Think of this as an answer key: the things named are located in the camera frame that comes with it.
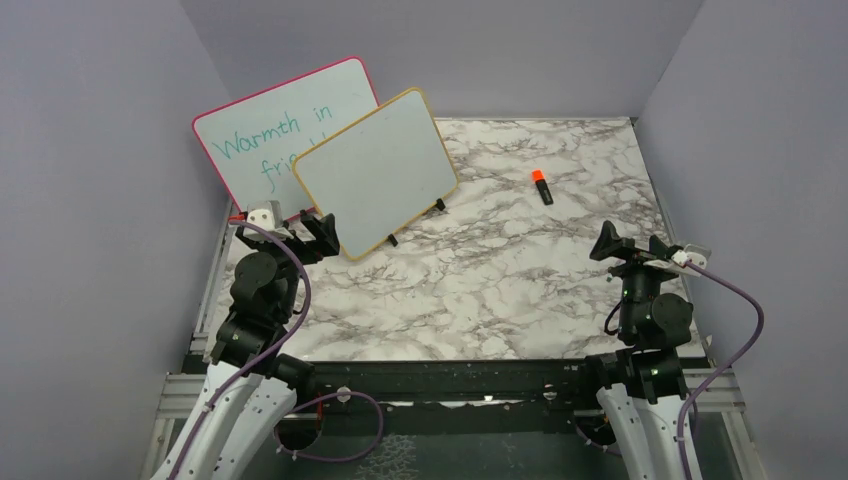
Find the yellow framed whiteboard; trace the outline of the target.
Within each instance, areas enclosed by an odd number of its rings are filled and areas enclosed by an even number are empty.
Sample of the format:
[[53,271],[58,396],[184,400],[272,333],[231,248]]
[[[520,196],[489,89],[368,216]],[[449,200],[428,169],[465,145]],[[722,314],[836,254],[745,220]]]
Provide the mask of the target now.
[[317,212],[356,261],[437,206],[460,179],[425,93],[412,87],[296,158]]

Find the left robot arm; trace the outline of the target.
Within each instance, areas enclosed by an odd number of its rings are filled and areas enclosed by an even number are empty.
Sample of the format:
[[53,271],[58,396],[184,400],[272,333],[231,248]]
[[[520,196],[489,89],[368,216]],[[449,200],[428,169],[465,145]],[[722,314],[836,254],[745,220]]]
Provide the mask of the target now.
[[307,266],[338,255],[340,243],[334,215],[299,220],[310,239],[268,209],[231,219],[251,252],[234,270],[198,398],[154,478],[238,479],[274,426],[313,401],[313,366],[281,349],[311,306]]

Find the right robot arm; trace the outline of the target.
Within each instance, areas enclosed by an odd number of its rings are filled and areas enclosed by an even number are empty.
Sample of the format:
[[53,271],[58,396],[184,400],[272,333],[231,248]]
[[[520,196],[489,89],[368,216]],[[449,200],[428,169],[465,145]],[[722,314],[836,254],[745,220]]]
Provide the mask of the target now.
[[587,357],[590,372],[578,378],[578,396],[603,410],[630,478],[699,479],[685,404],[689,388],[677,353],[692,339],[693,306],[661,290],[663,283],[684,272],[673,259],[689,256],[657,236],[641,249],[606,221],[590,257],[619,262],[608,273],[622,281],[613,312],[619,317],[614,335],[624,346],[612,354]]

